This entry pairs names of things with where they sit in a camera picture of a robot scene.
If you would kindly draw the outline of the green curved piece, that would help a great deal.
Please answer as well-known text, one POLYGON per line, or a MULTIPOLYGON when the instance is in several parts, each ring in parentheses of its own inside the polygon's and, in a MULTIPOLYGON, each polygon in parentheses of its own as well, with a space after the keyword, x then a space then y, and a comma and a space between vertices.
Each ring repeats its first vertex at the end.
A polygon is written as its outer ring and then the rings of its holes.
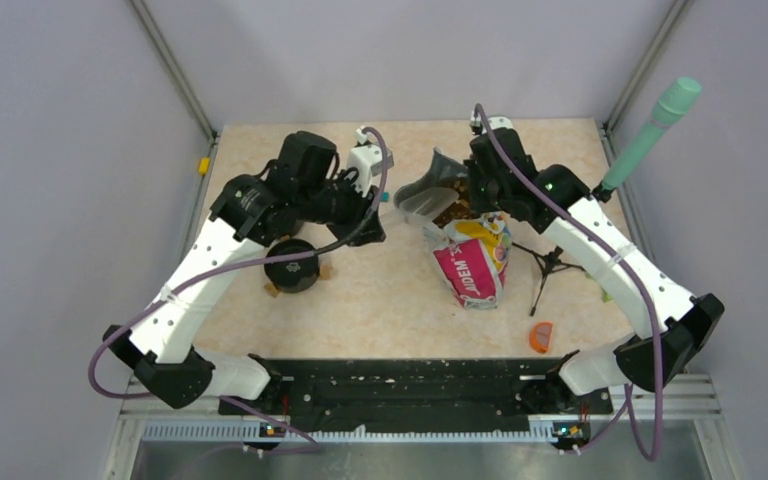
POLYGON ((612 302, 613 301, 612 295, 604 288, 604 286, 601 283, 599 283, 599 287, 601 290, 601 301, 603 303, 612 302))

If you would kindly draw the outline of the small wooden block front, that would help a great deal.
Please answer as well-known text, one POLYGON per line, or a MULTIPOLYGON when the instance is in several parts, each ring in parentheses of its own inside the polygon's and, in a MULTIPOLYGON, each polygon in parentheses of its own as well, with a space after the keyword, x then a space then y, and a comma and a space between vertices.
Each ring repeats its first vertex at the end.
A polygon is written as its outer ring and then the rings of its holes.
POLYGON ((281 291, 276 288, 273 284, 268 283, 264 285, 264 289, 266 292, 273 298, 276 298, 278 295, 281 294, 281 291))

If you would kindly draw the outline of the orange plastic piece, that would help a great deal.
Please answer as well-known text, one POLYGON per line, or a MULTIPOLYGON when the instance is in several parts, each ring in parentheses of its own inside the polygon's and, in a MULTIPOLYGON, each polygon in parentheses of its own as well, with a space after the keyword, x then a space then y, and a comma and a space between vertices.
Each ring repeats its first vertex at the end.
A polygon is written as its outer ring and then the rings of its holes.
POLYGON ((554 325, 551 322, 539 322, 529 332, 528 342, 538 354, 547 354, 550 349, 554 325))

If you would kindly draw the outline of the black mini tripod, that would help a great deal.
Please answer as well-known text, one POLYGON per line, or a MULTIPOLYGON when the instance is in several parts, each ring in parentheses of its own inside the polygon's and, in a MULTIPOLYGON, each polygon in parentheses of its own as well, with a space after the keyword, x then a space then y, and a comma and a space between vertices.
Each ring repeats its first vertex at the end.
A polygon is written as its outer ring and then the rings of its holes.
POLYGON ((537 294, 535 295, 529 312, 530 317, 534 317, 537 312, 539 302, 543 296, 543 292, 550 275, 569 269, 578 270, 581 272, 585 271, 585 269, 580 265, 562 260, 561 256, 564 253, 564 250, 561 247, 555 247, 549 253, 541 254, 516 242, 514 242, 512 246, 518 250, 530 254, 534 258, 540 272, 540 282, 538 285, 537 294))

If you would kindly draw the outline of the small wooden block near bowl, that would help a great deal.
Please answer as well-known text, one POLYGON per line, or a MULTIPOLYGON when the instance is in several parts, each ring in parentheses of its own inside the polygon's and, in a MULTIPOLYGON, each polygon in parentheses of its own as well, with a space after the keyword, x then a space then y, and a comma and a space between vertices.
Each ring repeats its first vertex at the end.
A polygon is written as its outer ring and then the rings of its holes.
POLYGON ((319 266, 319 278, 322 280, 330 280, 332 277, 332 268, 330 265, 321 264, 319 266))

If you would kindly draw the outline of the black pet bowl near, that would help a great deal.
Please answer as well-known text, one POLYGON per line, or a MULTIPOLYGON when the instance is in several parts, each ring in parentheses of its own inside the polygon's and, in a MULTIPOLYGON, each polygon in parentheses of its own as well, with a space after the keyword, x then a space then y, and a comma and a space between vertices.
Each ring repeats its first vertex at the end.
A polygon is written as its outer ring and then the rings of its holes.
MULTIPOLYGON (((268 252, 267 258, 313 252, 312 244, 302 239, 288 239, 277 243, 268 252)), ((269 283, 281 293, 301 293, 319 280, 319 257, 316 255, 301 259, 267 263, 263 266, 269 283)))

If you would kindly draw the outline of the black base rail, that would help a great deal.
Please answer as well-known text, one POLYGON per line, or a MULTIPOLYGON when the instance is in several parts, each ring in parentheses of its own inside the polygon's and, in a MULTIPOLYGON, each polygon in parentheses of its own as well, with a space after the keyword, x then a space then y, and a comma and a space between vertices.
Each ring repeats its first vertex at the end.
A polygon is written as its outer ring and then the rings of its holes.
POLYGON ((561 390, 553 359, 270 359, 250 405, 304 432, 524 432, 539 415, 614 410, 607 389, 561 390))

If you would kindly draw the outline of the pet food bag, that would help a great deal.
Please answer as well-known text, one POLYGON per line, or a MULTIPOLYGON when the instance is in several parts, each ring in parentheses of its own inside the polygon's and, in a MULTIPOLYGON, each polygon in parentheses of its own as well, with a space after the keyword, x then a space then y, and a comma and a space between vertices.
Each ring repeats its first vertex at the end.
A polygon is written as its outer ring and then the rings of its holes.
POLYGON ((422 192, 441 187, 456 195, 421 225, 425 247, 443 284, 466 310, 497 308, 512 249, 504 214, 476 212, 467 167, 438 148, 415 185, 422 192))

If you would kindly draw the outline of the yellow block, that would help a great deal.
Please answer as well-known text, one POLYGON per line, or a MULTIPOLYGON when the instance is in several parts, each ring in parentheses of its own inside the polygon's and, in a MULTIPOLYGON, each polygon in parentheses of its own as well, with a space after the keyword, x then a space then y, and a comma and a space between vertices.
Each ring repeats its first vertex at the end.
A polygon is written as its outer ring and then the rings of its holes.
POLYGON ((205 176, 209 172, 211 160, 209 157, 203 157, 198 166, 198 174, 205 176))

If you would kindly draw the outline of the mint green microphone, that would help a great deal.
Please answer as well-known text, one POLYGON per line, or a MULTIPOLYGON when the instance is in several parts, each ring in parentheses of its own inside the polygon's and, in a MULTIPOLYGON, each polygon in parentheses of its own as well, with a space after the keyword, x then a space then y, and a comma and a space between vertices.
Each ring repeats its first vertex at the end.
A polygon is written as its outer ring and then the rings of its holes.
POLYGON ((647 121, 611 164, 592 195, 606 203, 613 192, 641 164, 664 134, 681 120, 702 92, 701 84, 691 77, 677 77, 658 97, 647 121))

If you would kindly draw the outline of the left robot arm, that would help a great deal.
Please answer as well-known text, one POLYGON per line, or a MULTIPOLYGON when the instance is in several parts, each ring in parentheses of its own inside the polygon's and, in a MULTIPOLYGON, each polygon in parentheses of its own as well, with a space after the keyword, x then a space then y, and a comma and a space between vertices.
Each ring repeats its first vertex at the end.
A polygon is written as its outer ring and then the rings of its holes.
POLYGON ((202 354, 194 340, 239 271, 384 241, 378 212, 392 153, 371 126, 359 128, 355 140, 341 158, 323 136, 290 133, 262 172, 222 187, 155 299, 105 333, 101 350, 131 368, 143 397, 173 409, 222 395, 242 398, 257 413, 277 407, 281 388, 262 361, 202 354))

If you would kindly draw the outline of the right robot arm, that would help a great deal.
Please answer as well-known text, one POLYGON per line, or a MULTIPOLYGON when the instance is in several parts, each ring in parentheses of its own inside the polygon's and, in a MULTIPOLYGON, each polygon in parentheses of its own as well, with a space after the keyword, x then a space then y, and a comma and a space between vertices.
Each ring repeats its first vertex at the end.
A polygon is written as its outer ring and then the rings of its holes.
POLYGON ((511 121, 473 117, 465 165, 472 209, 505 212, 569 254, 626 315, 632 334, 564 357, 546 385, 549 404, 572 412, 588 393, 632 384, 665 386, 707 343, 725 308, 669 279, 605 215, 569 168, 535 167, 511 121))

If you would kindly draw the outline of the clear plastic scoop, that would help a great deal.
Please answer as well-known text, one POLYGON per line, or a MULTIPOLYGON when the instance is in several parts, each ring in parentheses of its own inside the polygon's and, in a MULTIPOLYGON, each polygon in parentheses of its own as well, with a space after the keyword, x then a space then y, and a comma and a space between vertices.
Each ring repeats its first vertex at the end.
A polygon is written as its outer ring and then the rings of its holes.
POLYGON ((459 194, 446 187, 431 187, 418 193, 399 191, 392 199, 393 210, 381 216, 382 225, 423 226, 431 223, 458 200, 459 194))

